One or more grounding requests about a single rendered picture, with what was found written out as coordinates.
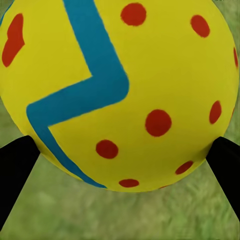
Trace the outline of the easter egg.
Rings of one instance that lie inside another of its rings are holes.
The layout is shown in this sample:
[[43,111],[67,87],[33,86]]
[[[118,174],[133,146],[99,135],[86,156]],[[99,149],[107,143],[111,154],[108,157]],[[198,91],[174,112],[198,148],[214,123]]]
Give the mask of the easter egg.
[[50,162],[101,189],[185,178],[223,137],[239,89],[212,0],[13,0],[0,19],[0,97]]

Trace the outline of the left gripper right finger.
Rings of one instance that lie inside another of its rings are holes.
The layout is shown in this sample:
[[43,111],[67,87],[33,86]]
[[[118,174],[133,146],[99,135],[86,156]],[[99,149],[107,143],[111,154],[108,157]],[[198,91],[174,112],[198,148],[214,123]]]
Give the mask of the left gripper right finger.
[[240,221],[240,146],[220,136],[206,160]]

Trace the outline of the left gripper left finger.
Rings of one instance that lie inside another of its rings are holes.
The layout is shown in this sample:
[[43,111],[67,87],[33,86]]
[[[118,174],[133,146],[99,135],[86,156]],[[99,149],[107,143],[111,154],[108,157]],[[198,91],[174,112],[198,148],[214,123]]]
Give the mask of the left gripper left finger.
[[40,154],[29,135],[0,148],[0,232]]

